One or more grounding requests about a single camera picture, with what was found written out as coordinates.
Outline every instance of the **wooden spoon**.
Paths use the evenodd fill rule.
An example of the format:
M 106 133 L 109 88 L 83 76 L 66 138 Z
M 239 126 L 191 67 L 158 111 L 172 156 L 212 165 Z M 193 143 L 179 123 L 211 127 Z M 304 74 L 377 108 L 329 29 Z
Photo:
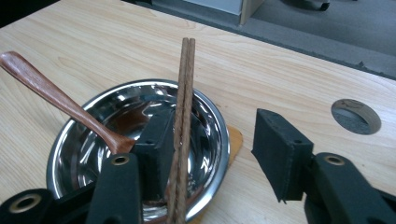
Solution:
M 131 151 L 135 140 L 114 133 L 106 128 L 27 62 L 19 53 L 14 51 L 3 53 L 0 56 L 0 66 L 50 104 L 97 133 L 106 142 L 112 154 Z

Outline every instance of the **chopsticks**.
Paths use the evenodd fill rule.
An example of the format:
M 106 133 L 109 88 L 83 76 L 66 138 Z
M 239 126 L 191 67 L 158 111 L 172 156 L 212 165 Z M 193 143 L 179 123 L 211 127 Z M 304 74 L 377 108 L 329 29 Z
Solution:
M 175 153 L 169 175 L 168 216 L 166 223 L 186 222 L 194 53 L 195 39 L 183 38 L 175 114 Z

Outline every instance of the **metal bowl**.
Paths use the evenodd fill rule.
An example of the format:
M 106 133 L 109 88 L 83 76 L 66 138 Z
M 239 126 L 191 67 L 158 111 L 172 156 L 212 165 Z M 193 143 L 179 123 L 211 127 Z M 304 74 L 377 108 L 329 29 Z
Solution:
M 139 138 L 151 116 L 177 101 L 177 83 L 146 79 L 119 85 L 83 106 L 109 129 Z M 227 128 L 215 105 L 194 90 L 189 156 L 190 221 L 213 198 L 227 170 L 230 144 Z M 105 142 L 82 124 L 70 119 L 57 136 L 49 155 L 47 187 L 56 198 L 95 181 L 110 151 Z M 166 206 L 143 204 L 145 221 L 166 215 Z

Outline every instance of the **wood grain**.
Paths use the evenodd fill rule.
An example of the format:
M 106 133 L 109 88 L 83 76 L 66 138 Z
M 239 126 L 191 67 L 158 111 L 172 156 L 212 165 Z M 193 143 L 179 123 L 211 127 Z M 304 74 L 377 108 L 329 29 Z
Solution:
M 180 167 L 178 169 L 177 183 L 177 221 L 186 223 L 187 214 L 187 185 L 188 185 L 188 161 L 190 154 L 191 136 L 191 109 L 193 96 L 193 74 L 194 74 L 195 39 L 189 40 L 188 60 L 186 67 L 186 82 L 183 102 L 183 127 L 181 130 L 181 153 Z
M 167 218 L 166 223 L 172 223 L 175 221 L 176 210 L 177 210 L 177 184 L 178 183 L 178 169 L 180 164 L 180 144 L 181 135 L 183 128 L 183 106 L 186 92 L 186 71 L 187 71 L 187 60 L 189 53 L 189 39 L 183 38 L 181 45 L 180 54 L 180 67 L 178 70 L 178 87 L 177 87 L 177 107 L 175 112 L 175 124 L 174 124 L 174 148 L 175 153 L 172 159 L 171 172 L 169 174 L 169 189 L 168 189 L 168 203 L 167 203 Z
M 233 164 L 233 160 L 235 156 L 238 154 L 239 150 L 241 149 L 244 137 L 242 136 L 241 132 L 233 126 L 227 126 L 228 133 L 230 136 L 230 160 L 228 161 L 228 166 L 230 167 Z M 202 211 L 197 217 L 195 217 L 190 224 L 198 224 L 201 223 L 201 220 L 205 216 L 205 209 Z
M 110 131 L 15 51 L 0 55 L 0 66 L 27 88 L 104 139 L 113 154 L 129 153 L 134 139 Z
M 244 135 L 201 223 L 306 223 L 304 203 L 278 203 L 250 153 L 257 108 L 285 117 L 314 153 L 347 157 L 374 187 L 396 194 L 395 81 L 118 0 L 59 1 L 2 28 L 0 52 L 19 52 L 82 105 L 127 81 L 177 80 L 184 36 L 196 39 L 194 88 Z M 51 145 L 68 117 L 5 71 L 0 78 L 1 203 L 46 187 Z M 331 113 L 340 99 L 370 106 L 380 130 L 341 127 Z

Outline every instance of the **wooden table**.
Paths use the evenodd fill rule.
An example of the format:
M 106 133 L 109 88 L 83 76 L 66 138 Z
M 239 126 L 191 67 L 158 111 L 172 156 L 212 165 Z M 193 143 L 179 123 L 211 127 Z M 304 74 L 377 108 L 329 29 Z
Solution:
M 350 158 L 370 183 L 396 194 L 396 82 L 119 0 L 64 0 L 0 30 L 79 104 L 121 83 L 177 80 L 182 37 L 196 38 L 194 87 L 244 135 L 243 148 L 202 223 L 304 223 L 303 202 L 278 203 L 250 153 L 257 108 L 280 113 L 315 143 Z M 51 145 L 68 117 L 0 71 L 0 203 L 46 187 Z M 332 117 L 339 99 L 370 106 L 378 133 Z

